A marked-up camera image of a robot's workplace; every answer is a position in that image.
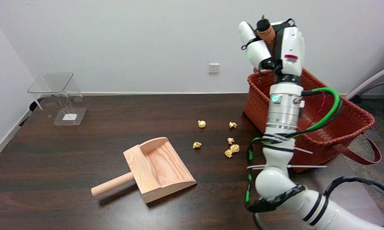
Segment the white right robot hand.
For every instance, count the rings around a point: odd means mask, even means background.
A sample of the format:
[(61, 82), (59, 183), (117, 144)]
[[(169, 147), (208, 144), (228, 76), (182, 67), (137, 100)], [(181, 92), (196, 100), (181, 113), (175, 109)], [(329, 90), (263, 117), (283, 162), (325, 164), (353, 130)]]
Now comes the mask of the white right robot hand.
[(256, 71), (271, 71), (276, 84), (301, 84), (305, 44), (293, 19), (270, 22), (262, 18), (255, 27), (243, 21), (238, 29), (241, 50)]

